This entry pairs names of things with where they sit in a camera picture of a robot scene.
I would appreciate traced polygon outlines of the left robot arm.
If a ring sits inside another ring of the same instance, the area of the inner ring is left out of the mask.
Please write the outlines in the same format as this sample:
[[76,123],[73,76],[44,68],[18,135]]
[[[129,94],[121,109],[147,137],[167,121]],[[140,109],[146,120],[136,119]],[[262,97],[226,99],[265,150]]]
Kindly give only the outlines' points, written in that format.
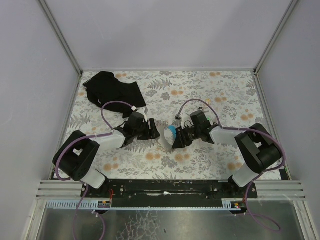
[[107,179],[92,167],[99,150],[121,149],[130,145],[135,139],[148,141],[158,139],[160,136],[155,120],[147,119],[137,111],[133,112],[124,124],[114,128],[110,133],[86,135],[76,130],[52,160],[55,173],[58,174],[61,170],[69,179],[99,189]]

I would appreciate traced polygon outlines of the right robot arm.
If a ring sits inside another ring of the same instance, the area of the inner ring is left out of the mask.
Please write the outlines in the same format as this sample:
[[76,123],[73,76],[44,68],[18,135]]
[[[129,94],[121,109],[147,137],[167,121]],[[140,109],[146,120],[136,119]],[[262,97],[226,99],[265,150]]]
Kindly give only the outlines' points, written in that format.
[[229,182],[243,188],[259,178],[269,167],[284,160],[284,150],[260,123],[250,128],[223,127],[210,123],[202,110],[193,112],[181,120],[181,126],[175,129],[173,149],[184,149],[195,140],[209,144],[225,144],[238,147],[244,164],[233,174]]

